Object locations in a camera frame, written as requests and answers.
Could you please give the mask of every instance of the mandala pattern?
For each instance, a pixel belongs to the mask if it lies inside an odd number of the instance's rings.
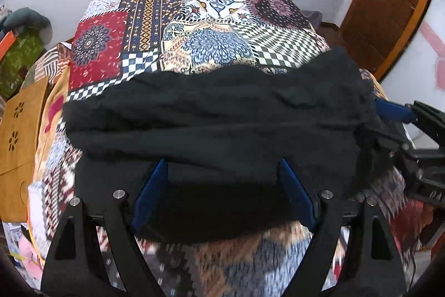
[[[73,62],[77,66],[86,66],[95,61],[99,53],[107,49],[107,42],[110,39],[110,29],[104,26],[92,26],[76,41],[73,47]]]
[[[287,69],[279,67],[263,67],[262,71],[268,75],[285,75],[288,73]]]
[[[126,9],[79,23],[73,41],[69,92],[121,75],[121,50],[127,18]]]
[[[267,24],[283,28],[311,29],[292,0],[249,0],[252,12]]]
[[[253,56],[247,42],[233,32],[220,32],[211,28],[198,29],[182,46],[184,51],[191,51],[194,64],[214,60],[216,64],[231,65],[237,56]]]
[[[290,17],[292,15],[291,7],[282,0],[269,0],[271,8],[279,15]]]
[[[265,23],[258,17],[252,14],[247,7],[239,9],[237,12],[231,14],[230,21],[233,23],[250,23],[258,26],[263,26]]]

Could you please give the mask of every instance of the black fabric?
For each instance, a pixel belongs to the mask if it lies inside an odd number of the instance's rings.
[[[169,240],[181,233],[189,233],[188,241],[202,238],[199,223],[212,217],[218,228],[207,230],[207,239],[270,227],[290,218],[287,202],[278,205],[286,199],[277,185],[283,158],[297,163],[319,190],[350,197],[357,191],[352,185],[363,186],[357,183],[357,178],[365,178],[357,175],[360,148],[354,132],[361,124],[378,124],[373,100],[372,82],[361,79],[341,48],[285,75],[267,75],[251,66],[198,75],[143,73],[97,97],[64,105],[67,135],[83,151],[76,167],[76,193],[82,196],[89,190],[88,198],[100,210],[104,184],[107,195],[120,186],[133,188],[134,194],[152,164],[164,158],[171,165],[170,188],[152,221],[157,228],[164,225],[162,233]],[[116,167],[129,160],[133,166],[129,164],[127,172]],[[262,191],[229,191],[249,185]],[[265,185],[273,195],[268,200]],[[215,191],[218,186],[232,188],[214,202],[195,193],[187,207],[177,203],[187,203],[191,189]],[[250,205],[244,214],[236,205],[242,200]],[[185,225],[183,219],[192,210],[193,223]],[[266,215],[243,226],[242,218],[255,213]],[[167,232],[168,223],[175,225]]]

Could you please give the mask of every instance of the bed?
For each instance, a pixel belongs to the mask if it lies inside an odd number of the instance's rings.
[[[286,73],[329,49],[292,0],[93,0],[72,45],[57,44],[31,69],[26,85],[50,76],[53,91],[39,133],[36,169],[29,186],[28,227],[44,264],[66,204],[75,196],[81,151],[65,134],[61,106],[94,97],[142,72],[210,72],[249,64]],[[374,92],[385,97],[375,78]],[[405,268],[422,228],[423,204],[403,194],[397,170],[382,175],[356,199],[374,197],[388,219]],[[106,231],[97,235],[108,277],[124,289]],[[311,240],[295,222],[264,233],[185,246],[138,240],[166,296],[280,296]],[[343,228],[324,287],[335,285],[348,240]]]

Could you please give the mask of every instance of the wooden box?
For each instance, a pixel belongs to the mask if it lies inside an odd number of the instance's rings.
[[[0,125],[0,218],[25,222],[28,185],[33,179],[37,136],[48,77],[30,85],[6,103]]]

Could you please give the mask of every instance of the metal screw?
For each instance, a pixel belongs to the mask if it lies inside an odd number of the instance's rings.
[[[125,192],[122,189],[115,190],[113,197],[116,199],[122,199],[125,196]]]
[[[368,203],[368,205],[371,207],[375,207],[377,205],[377,201],[372,196],[366,198],[366,203]]]
[[[419,179],[419,180],[423,178],[423,170],[422,169],[419,169],[416,172],[416,178]]]
[[[74,197],[70,200],[70,205],[72,205],[73,207],[75,207],[76,205],[78,205],[81,202],[81,199],[78,197]]]
[[[322,190],[320,192],[320,195],[323,199],[332,199],[332,197],[334,196],[334,194],[330,191],[330,190]]]

